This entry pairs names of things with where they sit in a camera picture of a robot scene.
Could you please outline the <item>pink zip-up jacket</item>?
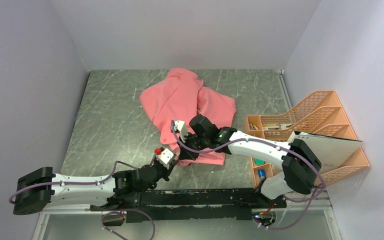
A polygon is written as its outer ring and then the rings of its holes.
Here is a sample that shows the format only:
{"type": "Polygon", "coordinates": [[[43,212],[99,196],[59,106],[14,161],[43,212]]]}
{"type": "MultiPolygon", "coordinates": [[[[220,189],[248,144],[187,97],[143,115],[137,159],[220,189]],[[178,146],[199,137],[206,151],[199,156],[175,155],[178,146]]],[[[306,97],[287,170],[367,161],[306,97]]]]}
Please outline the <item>pink zip-up jacket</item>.
{"type": "Polygon", "coordinates": [[[197,74],[185,68],[172,68],[164,80],[145,89],[139,100],[160,131],[160,143],[176,154],[180,153],[180,147],[171,131],[172,121],[188,124],[201,114],[218,128],[230,127],[237,111],[233,98],[205,87],[197,74]]]}

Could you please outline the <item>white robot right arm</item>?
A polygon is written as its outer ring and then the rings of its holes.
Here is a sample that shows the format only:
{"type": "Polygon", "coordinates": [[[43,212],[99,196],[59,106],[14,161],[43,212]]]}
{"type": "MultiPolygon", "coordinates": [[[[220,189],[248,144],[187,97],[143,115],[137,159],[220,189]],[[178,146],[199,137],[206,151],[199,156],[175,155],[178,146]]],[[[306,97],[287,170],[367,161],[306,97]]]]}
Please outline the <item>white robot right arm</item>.
{"type": "Polygon", "coordinates": [[[316,187],[316,180],[322,179],[321,162],[301,139],[292,142],[266,140],[235,128],[218,128],[201,114],[190,122],[194,133],[188,131],[184,121],[172,120],[170,123],[170,131],[180,149],[180,159],[196,160],[210,153],[242,155],[264,160],[282,170],[258,182],[254,199],[262,208],[287,193],[309,195],[316,187]]]}

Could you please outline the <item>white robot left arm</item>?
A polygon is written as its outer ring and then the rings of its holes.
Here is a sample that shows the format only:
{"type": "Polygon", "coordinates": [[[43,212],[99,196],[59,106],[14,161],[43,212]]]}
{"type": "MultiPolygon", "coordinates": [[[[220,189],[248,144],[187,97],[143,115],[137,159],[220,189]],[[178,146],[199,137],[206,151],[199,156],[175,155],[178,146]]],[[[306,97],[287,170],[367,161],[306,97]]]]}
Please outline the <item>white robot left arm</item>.
{"type": "Polygon", "coordinates": [[[160,179],[169,181],[177,161],[168,165],[154,159],[140,168],[103,176],[68,176],[41,167],[17,180],[16,192],[9,197],[14,215],[39,213],[45,208],[64,205],[90,205],[109,210],[132,207],[131,198],[153,190],[160,179]]]}

